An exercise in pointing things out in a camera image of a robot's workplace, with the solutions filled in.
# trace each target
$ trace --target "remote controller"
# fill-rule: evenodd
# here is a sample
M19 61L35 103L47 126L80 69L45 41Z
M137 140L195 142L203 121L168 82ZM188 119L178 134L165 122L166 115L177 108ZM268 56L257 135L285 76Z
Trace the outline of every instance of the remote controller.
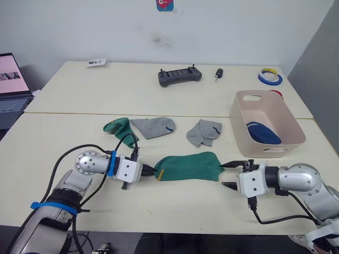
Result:
M159 83L162 87L187 81L199 81L201 77L201 72L194 65L181 70L164 71L161 69L158 73Z

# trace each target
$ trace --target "robotic arm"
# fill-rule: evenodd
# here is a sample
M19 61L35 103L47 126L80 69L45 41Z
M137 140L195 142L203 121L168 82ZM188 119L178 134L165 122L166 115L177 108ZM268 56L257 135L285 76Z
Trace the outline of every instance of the robotic arm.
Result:
M115 151L111 156L96 151L83 152L75 161L76 169L65 173L47 200L32 204L34 214L9 253L67 253L71 241L67 230L73 218L83 211L80 202L94 175L108 174L122 180L125 189L127 183L139 181L143 166L124 155L116 156ZM147 167L145 165L146 171L152 171Z
M238 166L243 167L238 182L222 184L245 195L255 214L256 196L270 192L273 188L277 195L290 195L288 191L294 191L315 217L318 227L305 235L307 245L312 248L314 240L326 237L331 245L339 246L339 193L324 184L316 168L308 164L295 164L289 168L270 167L265 163L255 165L254 160L231 161L221 165L225 168Z

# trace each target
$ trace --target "laptop keyboard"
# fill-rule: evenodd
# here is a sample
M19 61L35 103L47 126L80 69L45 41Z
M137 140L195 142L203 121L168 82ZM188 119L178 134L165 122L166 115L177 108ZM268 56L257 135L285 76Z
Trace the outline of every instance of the laptop keyboard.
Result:
M27 100L27 98L24 98L0 101L0 113L18 112L21 110L22 106L27 102Z

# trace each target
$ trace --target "white table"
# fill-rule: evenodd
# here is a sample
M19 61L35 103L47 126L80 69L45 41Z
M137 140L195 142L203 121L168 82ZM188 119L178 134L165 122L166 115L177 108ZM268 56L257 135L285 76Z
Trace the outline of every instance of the white table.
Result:
M269 66L196 65L200 82L159 85L161 68L174 70L187 65L111 63L105 68L86 69L86 62L67 62L42 89L26 112L90 113L120 115L167 115L229 117L239 90L279 90L296 118L313 118L306 105L277 66L283 77L279 86L258 80ZM224 70L215 82L218 68Z
M118 139L102 131L104 124L119 118L114 115L30 114L25 113L0 142L0 224L20 225L30 213L30 204L39 201L48 185L54 163L66 150L85 143L114 149ZM212 151L221 163L246 159L238 149L230 119L211 118L223 124L220 137L213 146L196 148L185 135L199 117L173 117L174 133L145 140L139 137L139 161L153 166L165 156L189 155ZM291 166L305 162L315 166L326 184L339 189L339 159L313 120L297 120L307 141L280 159L268 159L271 166ZM54 185L74 167L83 150L71 153L60 164ZM129 155L131 149L122 144L118 153ZM101 191L85 208L90 213L78 216L79 230L119 232L170 232L213 234L304 234L315 228L312 221L296 219L272 225L260 225L247 207L247 199L220 182L236 179L238 170L227 169L219 182L183 180L158 182L143 177L121 190L122 182L108 179ZM101 181L95 177L91 193ZM288 197L267 194L258 198L262 220L291 214L302 214L296 202Z

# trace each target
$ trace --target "sticker on wall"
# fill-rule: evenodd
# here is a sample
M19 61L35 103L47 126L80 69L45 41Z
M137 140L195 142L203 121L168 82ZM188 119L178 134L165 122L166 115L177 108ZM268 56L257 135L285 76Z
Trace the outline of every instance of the sticker on wall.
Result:
M174 8L173 0L156 0L157 8L160 12L171 12Z

